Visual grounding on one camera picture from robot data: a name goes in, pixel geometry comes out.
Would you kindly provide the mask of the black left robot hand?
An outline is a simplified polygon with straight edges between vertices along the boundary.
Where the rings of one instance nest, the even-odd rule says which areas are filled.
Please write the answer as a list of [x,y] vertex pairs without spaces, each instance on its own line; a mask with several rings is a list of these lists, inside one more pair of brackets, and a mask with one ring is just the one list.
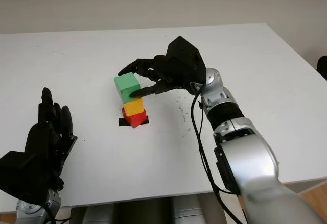
[[51,91],[44,87],[38,105],[38,123],[29,130],[25,152],[36,154],[45,162],[47,188],[63,189],[60,175],[76,140],[69,107],[54,102]]

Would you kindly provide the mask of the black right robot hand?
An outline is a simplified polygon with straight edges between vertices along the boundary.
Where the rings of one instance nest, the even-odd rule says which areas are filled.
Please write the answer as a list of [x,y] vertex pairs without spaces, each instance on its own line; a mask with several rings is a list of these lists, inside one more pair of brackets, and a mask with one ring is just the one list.
[[136,59],[123,68],[118,75],[122,76],[130,72],[155,82],[150,87],[131,93],[131,98],[161,94],[173,89],[184,89],[189,94],[196,94],[191,87],[191,82],[196,80],[196,65],[189,60],[165,55],[157,55],[152,59]]

